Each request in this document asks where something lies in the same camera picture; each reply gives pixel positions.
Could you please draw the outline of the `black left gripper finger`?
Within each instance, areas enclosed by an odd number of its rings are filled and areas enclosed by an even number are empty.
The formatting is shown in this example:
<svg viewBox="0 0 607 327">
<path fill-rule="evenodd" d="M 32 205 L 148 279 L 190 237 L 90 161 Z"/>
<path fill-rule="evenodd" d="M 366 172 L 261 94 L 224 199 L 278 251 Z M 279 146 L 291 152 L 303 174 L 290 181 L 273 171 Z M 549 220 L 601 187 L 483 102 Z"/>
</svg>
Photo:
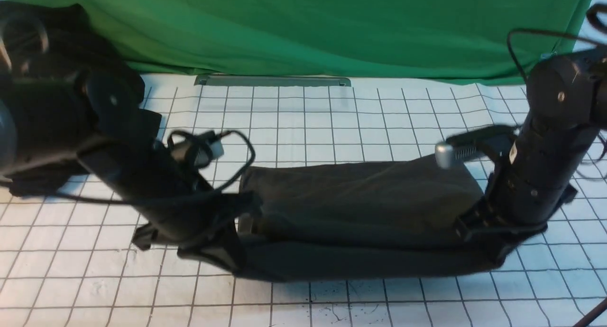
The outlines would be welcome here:
<svg viewBox="0 0 607 327">
<path fill-rule="evenodd" d="M 211 264 L 230 273 L 246 265 L 247 254 L 235 227 L 224 227 L 214 234 L 198 235 L 178 247 L 178 257 Z"/>
</svg>

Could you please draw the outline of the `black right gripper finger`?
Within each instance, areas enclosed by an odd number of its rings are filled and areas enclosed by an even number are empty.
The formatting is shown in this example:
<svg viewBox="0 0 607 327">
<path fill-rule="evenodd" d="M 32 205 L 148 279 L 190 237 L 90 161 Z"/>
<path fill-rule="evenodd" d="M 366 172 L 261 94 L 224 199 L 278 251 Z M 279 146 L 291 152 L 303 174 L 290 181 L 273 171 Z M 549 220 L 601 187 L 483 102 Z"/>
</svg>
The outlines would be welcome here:
<svg viewBox="0 0 607 327">
<path fill-rule="evenodd" d="M 522 243 L 543 234 L 547 225 L 504 227 L 488 234 L 488 260 L 501 266 L 505 259 Z"/>
</svg>

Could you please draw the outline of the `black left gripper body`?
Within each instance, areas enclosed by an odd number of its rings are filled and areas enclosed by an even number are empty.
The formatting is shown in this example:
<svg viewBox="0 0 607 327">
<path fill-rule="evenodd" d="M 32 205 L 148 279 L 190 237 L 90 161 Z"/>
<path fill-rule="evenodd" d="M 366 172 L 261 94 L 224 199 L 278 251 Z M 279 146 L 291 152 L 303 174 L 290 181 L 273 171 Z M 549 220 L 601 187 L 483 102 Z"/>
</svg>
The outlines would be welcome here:
<svg viewBox="0 0 607 327">
<path fill-rule="evenodd" d="M 258 195 L 212 188 L 198 171 L 180 166 L 158 141 L 146 148 L 107 144 L 80 153 L 78 160 L 119 195 L 122 204 L 147 220 L 132 237 L 143 251 L 152 245 L 201 246 L 237 217 L 260 213 Z"/>
</svg>

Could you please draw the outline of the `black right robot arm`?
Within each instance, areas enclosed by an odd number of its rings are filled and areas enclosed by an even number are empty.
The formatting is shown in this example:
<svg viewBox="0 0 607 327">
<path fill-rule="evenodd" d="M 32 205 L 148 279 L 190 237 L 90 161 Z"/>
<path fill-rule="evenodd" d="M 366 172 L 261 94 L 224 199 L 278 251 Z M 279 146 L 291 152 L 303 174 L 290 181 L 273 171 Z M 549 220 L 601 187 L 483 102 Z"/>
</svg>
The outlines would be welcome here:
<svg viewBox="0 0 607 327">
<path fill-rule="evenodd" d="M 435 147 L 442 168 L 480 156 L 493 162 L 484 196 L 454 227 L 463 240 L 481 243 L 495 263 L 542 234 L 576 197 L 570 180 L 606 128 L 606 49 L 541 61 L 525 89 L 529 112 L 522 126 L 494 124 L 451 135 Z"/>
</svg>

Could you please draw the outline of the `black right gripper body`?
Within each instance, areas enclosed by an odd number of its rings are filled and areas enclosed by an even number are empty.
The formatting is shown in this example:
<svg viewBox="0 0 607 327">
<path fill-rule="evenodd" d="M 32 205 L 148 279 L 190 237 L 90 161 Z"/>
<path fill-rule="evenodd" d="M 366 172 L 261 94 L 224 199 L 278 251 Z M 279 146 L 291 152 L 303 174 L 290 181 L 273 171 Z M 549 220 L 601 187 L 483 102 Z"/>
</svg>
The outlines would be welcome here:
<svg viewBox="0 0 607 327">
<path fill-rule="evenodd" d="M 546 225 L 575 196 L 570 178 L 599 134 L 596 124 L 567 124 L 534 113 L 518 130 L 510 150 L 493 162 L 484 196 L 455 222 L 465 240 L 504 227 Z"/>
</svg>

